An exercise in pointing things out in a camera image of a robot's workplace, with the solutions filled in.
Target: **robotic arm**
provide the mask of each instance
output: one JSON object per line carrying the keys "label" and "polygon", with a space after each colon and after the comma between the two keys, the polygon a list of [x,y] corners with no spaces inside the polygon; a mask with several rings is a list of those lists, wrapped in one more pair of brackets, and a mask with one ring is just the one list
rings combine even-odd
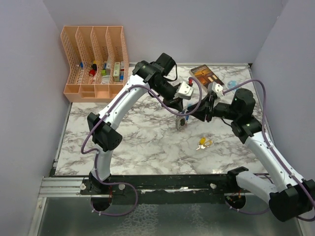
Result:
{"label": "robotic arm", "polygon": [[[163,104],[181,112],[183,99],[191,99],[193,88],[186,83],[172,86],[165,75],[175,65],[175,61],[168,55],[162,54],[155,62],[139,62],[133,70],[132,76],[108,106],[98,115],[90,113],[88,124],[93,131],[93,142],[99,150],[96,160],[97,173],[93,169],[91,175],[95,179],[106,181],[110,177],[110,162],[113,150],[122,141],[122,136],[116,131],[124,115],[133,104],[148,89],[153,89],[163,97]],[[241,88],[235,92],[231,104],[218,103],[223,96],[222,86],[212,83],[207,96],[198,104],[188,107],[188,111],[195,111],[192,115],[201,121],[211,121],[212,117],[233,120],[233,133],[240,141],[250,148],[270,174],[274,184],[268,183],[240,167],[227,173],[230,186],[234,189],[244,188],[257,195],[269,204],[272,213],[281,221],[310,211],[312,204],[296,180],[304,185],[314,199],[315,182],[305,181],[284,159],[280,152],[269,140],[269,146],[264,141],[262,126],[252,116],[255,100],[251,91]],[[288,174],[280,161],[269,149],[270,145],[282,161],[292,172]]]}

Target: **marble tabletop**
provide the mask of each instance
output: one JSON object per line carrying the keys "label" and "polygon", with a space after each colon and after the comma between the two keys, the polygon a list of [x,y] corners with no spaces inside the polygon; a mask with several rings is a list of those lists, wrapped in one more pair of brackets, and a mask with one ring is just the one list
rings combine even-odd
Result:
{"label": "marble tabletop", "polygon": [[[251,78],[244,66],[209,66],[227,85],[230,81],[241,83]],[[193,67],[179,66],[178,81],[187,80]],[[175,70],[168,76],[175,78]],[[198,87],[189,103],[198,100]],[[254,93],[256,106],[253,115],[261,121],[262,111],[252,83],[243,88]],[[223,102],[230,103],[230,92]],[[104,103],[73,103],[69,115],[55,175],[88,175],[93,167],[94,153],[82,155],[80,148],[89,132],[87,115],[97,114]],[[255,155],[234,136],[229,126],[219,118],[210,123],[190,116],[187,126],[177,130],[176,116],[169,113],[148,94],[142,96],[125,115],[117,131],[123,141],[114,150],[111,174],[114,175],[175,175],[175,174],[220,174],[245,166],[253,173],[266,172]],[[196,150],[202,137],[213,141],[206,149]],[[92,148],[89,140],[86,149]]]}

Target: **gray wall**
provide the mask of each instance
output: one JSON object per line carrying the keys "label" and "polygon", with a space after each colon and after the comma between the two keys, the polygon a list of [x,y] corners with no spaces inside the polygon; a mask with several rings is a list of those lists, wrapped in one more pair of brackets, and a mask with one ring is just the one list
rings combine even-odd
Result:
{"label": "gray wall", "polygon": [[26,235],[68,102],[60,33],[41,0],[0,7],[0,235]]}
{"label": "gray wall", "polygon": [[43,0],[64,25],[122,25],[130,61],[248,63],[286,0]]}
{"label": "gray wall", "polygon": [[288,1],[252,67],[277,148],[306,179],[315,179],[314,22],[315,1]]}

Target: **organizer compartment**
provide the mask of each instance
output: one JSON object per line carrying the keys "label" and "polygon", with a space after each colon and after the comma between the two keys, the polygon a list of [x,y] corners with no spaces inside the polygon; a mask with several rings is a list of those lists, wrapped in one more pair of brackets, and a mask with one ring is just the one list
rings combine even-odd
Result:
{"label": "organizer compartment", "polygon": [[[129,60],[123,27],[117,26],[65,26],[62,42],[66,52],[70,75],[64,94],[71,102],[110,102],[123,88],[128,79]],[[92,77],[92,61],[97,71]],[[104,63],[111,62],[108,84],[102,84]],[[123,82],[114,82],[116,61],[125,65]]]}

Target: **book cover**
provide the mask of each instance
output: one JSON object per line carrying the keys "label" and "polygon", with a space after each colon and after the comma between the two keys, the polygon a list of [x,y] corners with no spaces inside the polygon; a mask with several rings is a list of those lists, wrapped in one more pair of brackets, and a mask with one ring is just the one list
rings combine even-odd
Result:
{"label": "book cover", "polygon": [[200,83],[208,90],[208,85],[212,82],[216,82],[219,85],[224,83],[210,70],[206,65],[201,65],[190,70],[190,74],[200,81]]}

